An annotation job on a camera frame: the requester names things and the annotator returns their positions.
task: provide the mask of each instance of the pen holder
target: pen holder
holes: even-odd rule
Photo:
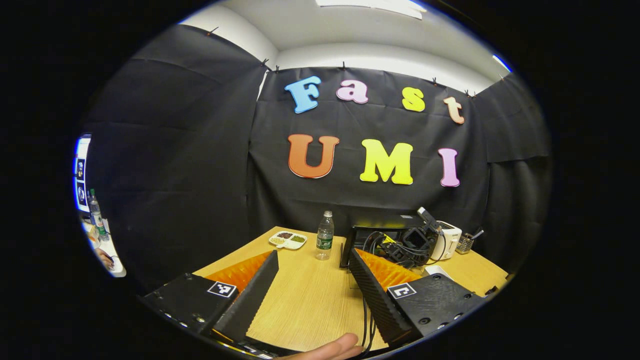
[[[466,254],[471,251],[471,246],[474,244],[474,239],[472,239],[473,235],[465,233],[460,236],[460,240],[458,240],[458,246],[456,247],[456,252],[458,254]]]

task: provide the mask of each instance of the human hand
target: human hand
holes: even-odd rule
[[[363,348],[358,345],[358,336],[347,332],[337,340],[299,354],[279,357],[283,360],[345,360],[360,354]]]
[[[104,265],[104,267],[110,270],[113,270],[113,260],[111,260],[111,258],[109,257],[109,255],[107,255],[106,252],[104,252],[102,249],[95,249],[95,254],[102,261],[102,264]]]

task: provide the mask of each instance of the white wall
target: white wall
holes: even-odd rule
[[[421,51],[378,44],[321,44],[285,51],[278,49],[254,25],[236,12],[220,5],[210,6],[183,20],[181,24],[205,30],[219,27],[214,34],[226,38],[260,61],[269,59],[274,69],[295,67],[347,67],[385,70],[433,80],[461,92],[479,93],[494,81],[451,60]]]
[[[295,67],[346,67],[385,70],[415,76],[461,92],[479,93],[494,81],[451,60],[404,47],[376,44],[322,44],[281,51],[275,62],[282,69]]]
[[[269,59],[267,65],[274,68],[273,62],[278,56],[278,49],[255,26],[224,6],[214,5],[204,8],[183,20],[181,24],[208,31],[219,26],[213,32],[214,34],[242,47],[260,61]]]

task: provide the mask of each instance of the white plate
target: white plate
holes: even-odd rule
[[[291,234],[291,236],[289,238],[285,239],[283,237],[280,237],[280,235],[282,233],[289,233],[289,234]],[[299,243],[297,241],[292,241],[291,239],[294,236],[299,236],[299,237],[305,239],[305,241],[303,241],[301,243]],[[281,244],[278,244],[277,242],[274,241],[274,239],[284,240],[284,242],[281,243]],[[302,235],[302,234],[294,233],[293,231],[279,231],[279,232],[275,233],[274,235],[272,235],[269,238],[269,242],[272,243],[273,245],[276,245],[276,248],[278,248],[278,249],[286,248],[286,249],[291,249],[291,250],[297,250],[297,249],[300,249],[302,247],[302,245],[304,245],[307,242],[307,237]]]

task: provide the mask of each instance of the computer monitor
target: computer monitor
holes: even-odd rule
[[[82,213],[90,213],[89,203],[87,200],[89,188],[86,185],[86,154],[89,150],[91,142],[91,134],[82,134],[76,143],[76,156],[73,164],[74,174],[74,194],[76,198],[76,207]]]

